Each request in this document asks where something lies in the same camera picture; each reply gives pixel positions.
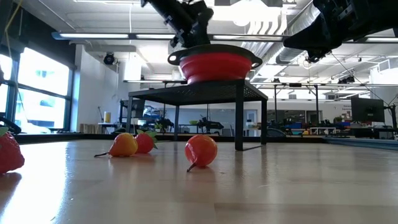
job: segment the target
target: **plastic strawberry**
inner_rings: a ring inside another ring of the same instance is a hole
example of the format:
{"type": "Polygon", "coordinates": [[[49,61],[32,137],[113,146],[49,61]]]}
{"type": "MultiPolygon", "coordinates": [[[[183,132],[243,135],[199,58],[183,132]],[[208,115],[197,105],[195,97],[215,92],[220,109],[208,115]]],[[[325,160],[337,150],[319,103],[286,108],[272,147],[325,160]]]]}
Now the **plastic strawberry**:
{"type": "Polygon", "coordinates": [[[21,168],[25,158],[7,127],[0,128],[0,174],[21,168]]]}
{"type": "Polygon", "coordinates": [[[148,153],[153,148],[157,149],[155,143],[157,142],[155,136],[156,131],[147,131],[143,132],[141,130],[137,130],[138,135],[136,136],[138,143],[137,153],[148,153]]]}

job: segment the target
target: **red collapsible bowl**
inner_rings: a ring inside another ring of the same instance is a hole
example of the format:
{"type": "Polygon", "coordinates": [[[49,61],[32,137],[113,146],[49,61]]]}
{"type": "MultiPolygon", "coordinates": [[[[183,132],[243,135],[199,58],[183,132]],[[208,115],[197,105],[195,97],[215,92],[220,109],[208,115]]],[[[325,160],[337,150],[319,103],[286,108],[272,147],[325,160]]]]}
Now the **red collapsible bowl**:
{"type": "Polygon", "coordinates": [[[208,44],[174,52],[169,63],[181,66],[188,84],[192,84],[245,79],[250,69],[260,66],[262,60],[241,47],[208,44]]]}

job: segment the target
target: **computer monitor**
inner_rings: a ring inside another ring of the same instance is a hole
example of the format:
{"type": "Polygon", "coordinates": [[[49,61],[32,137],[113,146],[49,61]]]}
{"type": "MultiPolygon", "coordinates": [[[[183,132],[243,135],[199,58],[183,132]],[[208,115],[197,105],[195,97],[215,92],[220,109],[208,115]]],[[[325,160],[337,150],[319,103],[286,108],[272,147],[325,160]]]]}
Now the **computer monitor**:
{"type": "Polygon", "coordinates": [[[384,102],[382,100],[351,98],[353,121],[384,122],[384,102]]]}

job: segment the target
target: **plastic fruit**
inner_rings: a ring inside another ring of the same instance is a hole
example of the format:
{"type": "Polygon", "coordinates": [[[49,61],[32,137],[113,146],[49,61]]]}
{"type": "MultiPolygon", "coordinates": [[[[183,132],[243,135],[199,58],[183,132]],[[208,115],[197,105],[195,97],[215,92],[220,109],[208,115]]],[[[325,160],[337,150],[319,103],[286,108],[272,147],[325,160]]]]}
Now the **plastic fruit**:
{"type": "Polygon", "coordinates": [[[25,158],[7,127],[0,128],[0,174],[21,168],[25,158]]]}
{"type": "Polygon", "coordinates": [[[187,172],[195,166],[205,167],[217,156],[217,144],[209,136],[196,135],[190,138],[185,145],[185,156],[192,163],[187,172]]]}
{"type": "Polygon", "coordinates": [[[138,144],[135,137],[129,133],[122,133],[116,136],[109,152],[98,154],[94,157],[108,154],[114,157],[129,157],[137,152],[137,148],[138,144]]]}
{"type": "Polygon", "coordinates": [[[156,148],[155,143],[157,142],[155,136],[155,131],[147,131],[143,132],[141,130],[137,130],[138,135],[136,136],[137,143],[138,143],[138,150],[136,153],[148,153],[153,148],[156,148]]]}

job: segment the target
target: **orange tomato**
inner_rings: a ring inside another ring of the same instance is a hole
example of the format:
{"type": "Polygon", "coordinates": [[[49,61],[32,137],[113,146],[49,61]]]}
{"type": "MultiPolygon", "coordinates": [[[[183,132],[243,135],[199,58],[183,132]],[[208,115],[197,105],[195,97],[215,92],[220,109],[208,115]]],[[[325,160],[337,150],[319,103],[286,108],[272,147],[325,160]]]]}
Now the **orange tomato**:
{"type": "Polygon", "coordinates": [[[114,157],[129,157],[137,152],[137,140],[132,134],[122,133],[116,136],[109,152],[105,152],[94,157],[111,155],[114,157]]]}
{"type": "Polygon", "coordinates": [[[185,145],[185,156],[192,163],[187,172],[195,166],[205,167],[216,158],[217,144],[209,136],[196,135],[190,138],[185,145]]]}

